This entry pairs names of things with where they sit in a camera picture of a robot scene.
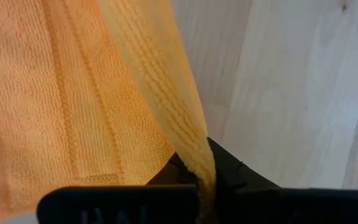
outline orange cloth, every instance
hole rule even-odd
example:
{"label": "orange cloth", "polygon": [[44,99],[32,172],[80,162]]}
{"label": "orange cloth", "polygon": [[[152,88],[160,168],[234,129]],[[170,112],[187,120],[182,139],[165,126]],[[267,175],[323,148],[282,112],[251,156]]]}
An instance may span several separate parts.
{"label": "orange cloth", "polygon": [[213,156],[168,0],[100,9],[0,0],[2,219],[68,185],[145,184],[174,151],[199,178],[202,209],[213,202]]}

